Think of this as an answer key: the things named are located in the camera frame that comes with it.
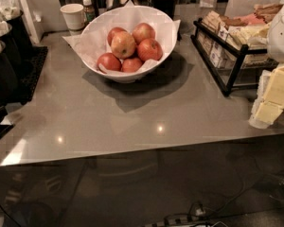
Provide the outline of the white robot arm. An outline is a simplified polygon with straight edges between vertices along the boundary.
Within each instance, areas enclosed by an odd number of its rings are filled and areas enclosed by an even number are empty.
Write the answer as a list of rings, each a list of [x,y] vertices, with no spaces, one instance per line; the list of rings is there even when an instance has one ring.
[[[260,77],[249,124],[267,129],[284,111],[284,0],[282,9],[273,19],[268,30],[268,56],[278,62],[272,72],[264,70]]]

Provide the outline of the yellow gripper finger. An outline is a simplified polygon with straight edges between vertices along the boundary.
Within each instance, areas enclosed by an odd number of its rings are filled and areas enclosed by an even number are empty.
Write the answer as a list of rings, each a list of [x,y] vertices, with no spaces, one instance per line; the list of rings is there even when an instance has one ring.
[[[273,71],[264,70],[260,76],[249,124],[258,129],[267,129],[284,111],[284,63]]]

